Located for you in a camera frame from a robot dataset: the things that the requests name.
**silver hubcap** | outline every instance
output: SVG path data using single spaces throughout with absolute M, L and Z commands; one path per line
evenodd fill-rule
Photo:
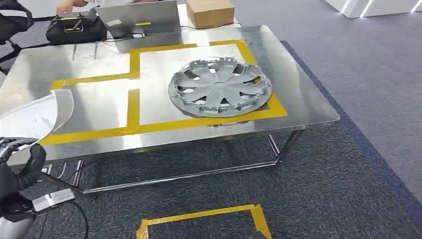
M 200 117 L 232 117 L 254 111 L 270 98 L 272 86 L 262 70 L 225 57 L 197 60 L 173 75 L 171 101 Z

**yellow tape on floor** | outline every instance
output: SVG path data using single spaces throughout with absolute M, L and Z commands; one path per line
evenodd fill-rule
M 227 213 L 235 213 L 235 212 L 241 212 L 241 211 L 251 211 L 256 230 L 258 232 L 261 232 L 262 235 L 264 235 L 266 239 L 272 239 L 270 230 L 268 229 L 268 226 L 267 226 L 267 221 L 265 220 L 264 213 L 262 212 L 262 208 L 259 204 L 256 206 L 244 205 L 244 206 L 237 206 L 237 207 L 231 207 L 231 208 L 220 208 L 220 209 L 214 209 L 214 210 L 197 212 L 197 213 L 188 213 L 188 214 L 182 214 L 182 215 L 165 217 L 165 218 L 143 219 L 141 221 L 138 231 L 136 232 L 136 239 L 148 239 L 149 238 L 148 226 L 150 225 L 170 223 L 170 222 L 209 217 L 209 216 L 227 214 Z

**light strip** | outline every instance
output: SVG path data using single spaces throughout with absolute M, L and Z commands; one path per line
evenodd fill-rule
M 341 14 L 343 14 L 343 13 L 344 13 L 344 11 L 346 11 L 346 8 L 347 8 L 347 6 L 349 5 L 350 1 L 351 1 L 351 0 L 347 0 L 347 1 L 346 1 L 346 3 L 345 3 L 345 4 L 344 4 L 344 6 L 343 6 L 343 9 L 342 9 L 342 10 L 341 10 L 341 12 L 340 12 Z
M 369 0 L 368 4 L 366 5 L 365 9 L 363 10 L 362 14 L 360 15 L 360 18 L 363 18 L 363 16 L 365 15 L 366 11 L 368 10 L 369 6 L 372 4 L 374 0 Z
M 416 3 L 416 5 L 412 8 L 412 10 L 410 11 L 410 13 L 416 11 L 416 8 L 418 8 L 418 6 L 422 3 L 422 0 L 419 0 L 418 3 Z

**white curved cover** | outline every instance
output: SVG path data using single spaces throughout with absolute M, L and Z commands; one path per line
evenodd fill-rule
M 62 126 L 72 115 L 73 108 L 70 90 L 53 90 L 48 96 L 2 114 L 0 137 L 30 137 L 40 141 Z

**white panel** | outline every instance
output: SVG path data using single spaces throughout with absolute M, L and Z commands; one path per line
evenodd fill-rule
M 343 14 L 348 18 L 360 17 L 368 3 L 369 0 L 352 0 Z
M 410 12 L 418 0 L 374 0 L 365 16 Z
M 415 11 L 422 11 L 422 3 L 419 2 L 419 5 L 416 6 Z
M 325 0 L 325 1 L 331 6 L 333 6 L 333 8 L 337 9 L 337 11 L 341 11 L 347 2 L 347 0 Z
M 31 13 L 32 17 L 48 17 L 56 15 L 56 6 L 62 0 L 18 0 Z

